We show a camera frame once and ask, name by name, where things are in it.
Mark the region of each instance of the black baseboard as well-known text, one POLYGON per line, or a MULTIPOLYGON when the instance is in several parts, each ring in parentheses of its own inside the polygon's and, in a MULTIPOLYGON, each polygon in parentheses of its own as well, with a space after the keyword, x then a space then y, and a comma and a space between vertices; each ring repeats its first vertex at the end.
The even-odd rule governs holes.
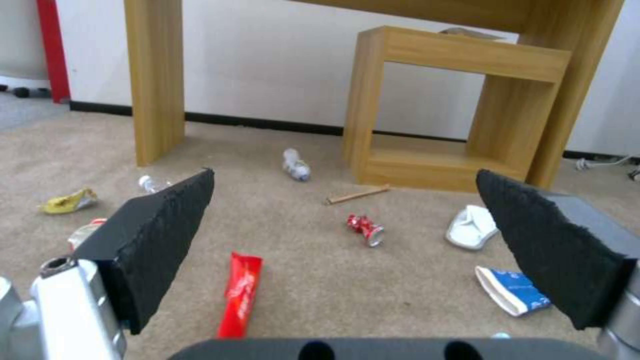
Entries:
MULTIPOLYGON (((69 102, 69 108, 72 111, 85 111, 88 113, 105 113, 105 114, 122 115, 122 116, 132 115, 131 106, 124 106, 124 105, 98 104, 96 102, 83 102, 83 101, 71 100, 69 102)), ((294 131, 297 133, 342 136, 342 126, 305 124, 302 122, 256 119, 256 118, 248 118, 248 117, 229 116, 229 115, 203 114, 203 113, 193 113, 190 111, 185 112, 184 117, 187 121, 203 122, 206 124, 246 126, 246 127, 256 127, 258 129, 271 129, 271 130, 282 130, 282 131, 294 131)), ((374 131, 374 133, 383 134, 383 135, 406 136, 410 138, 467 142, 465 139, 441 138, 437 136, 395 133, 390 131, 376 130, 374 131)), ((598 160, 598 159, 601 160, 603 158, 615 158, 618 156, 610 155, 610 154, 597 154, 594 152, 564 151, 563 157, 567 159, 585 158, 587 160, 598 160)))

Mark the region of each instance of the cable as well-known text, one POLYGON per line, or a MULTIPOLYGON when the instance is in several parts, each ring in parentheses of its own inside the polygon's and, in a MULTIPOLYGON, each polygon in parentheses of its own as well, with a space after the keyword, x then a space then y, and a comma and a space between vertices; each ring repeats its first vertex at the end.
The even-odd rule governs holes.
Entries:
POLYGON ((625 156, 624 158, 618 160, 618 161, 613 161, 610 163, 599 163, 599 162, 595 162, 595 161, 588 161, 585 158, 579 159, 578 161, 575 162, 575 168, 578 171, 585 171, 585 170, 589 170, 591 168, 595 168, 595 167, 605 167, 605 166, 609 166, 609 165, 620 165, 622 163, 624 163, 625 161, 629 160, 630 158, 634 158, 638 155, 628 155, 625 156))

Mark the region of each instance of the red door frame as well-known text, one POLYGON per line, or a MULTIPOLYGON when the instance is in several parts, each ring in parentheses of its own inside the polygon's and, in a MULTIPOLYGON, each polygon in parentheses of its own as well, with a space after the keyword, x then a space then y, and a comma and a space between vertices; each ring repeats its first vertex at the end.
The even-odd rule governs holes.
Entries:
POLYGON ((40 16, 40 30, 47 59, 47 71, 51 83, 51 98, 55 103, 71 98, 65 50, 62 47, 62 34, 56 0, 36 0, 40 16))

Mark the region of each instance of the gray floor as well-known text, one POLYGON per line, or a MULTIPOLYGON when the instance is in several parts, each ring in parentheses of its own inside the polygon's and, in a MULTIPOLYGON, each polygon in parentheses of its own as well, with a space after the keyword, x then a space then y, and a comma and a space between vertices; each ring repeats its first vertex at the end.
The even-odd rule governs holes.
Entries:
POLYGON ((54 104, 45 94, 32 92, 32 97, 27 99, 0 92, 0 131, 52 120, 69 111, 68 104, 54 104))
MULTIPOLYGON (((340 138, 247 127, 187 123, 183 144, 147 168, 135 165, 130 117, 69 112, 0 131, 0 275, 23 297, 38 267, 68 252, 67 237, 141 195, 142 174, 180 181, 211 167, 214 198, 191 251, 158 312, 139 336, 128 336, 128 359, 166 358, 213 338, 224 312, 232 250, 264 258, 248 336, 281 337, 548 337, 594 347, 596 331, 576 331, 551 307, 513 318, 483 291, 476 265, 517 270, 500 236, 479 252, 444 240, 454 214, 481 204, 476 194, 393 189, 335 206, 328 195, 366 189, 353 183, 340 138), (297 148, 312 167, 308 183, 280 168, 297 148), (46 216, 37 206, 83 186, 97 206, 46 216), (345 226, 349 213, 385 226, 385 243, 363 246, 345 226)), ((556 190, 577 193, 640 233, 640 183, 623 167, 578 173, 568 161, 556 190)))

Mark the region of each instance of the wooden stick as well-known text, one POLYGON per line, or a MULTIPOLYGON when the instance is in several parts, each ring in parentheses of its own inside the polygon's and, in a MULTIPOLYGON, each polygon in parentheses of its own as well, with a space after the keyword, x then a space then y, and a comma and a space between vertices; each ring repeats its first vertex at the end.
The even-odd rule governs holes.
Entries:
POLYGON ((337 204, 339 202, 345 202, 345 201, 357 199, 359 197, 365 197, 365 196, 374 195, 374 194, 377 194, 377 193, 387 192, 390 189, 391 189, 391 187, 389 186, 389 184, 386 184, 385 186, 382 186, 381 188, 369 190, 369 191, 366 191, 366 192, 354 193, 354 194, 351 194, 351 195, 345 195, 345 196, 340 196, 340 197, 328 197, 324 201, 324 204, 325 205, 333 205, 333 204, 337 204))

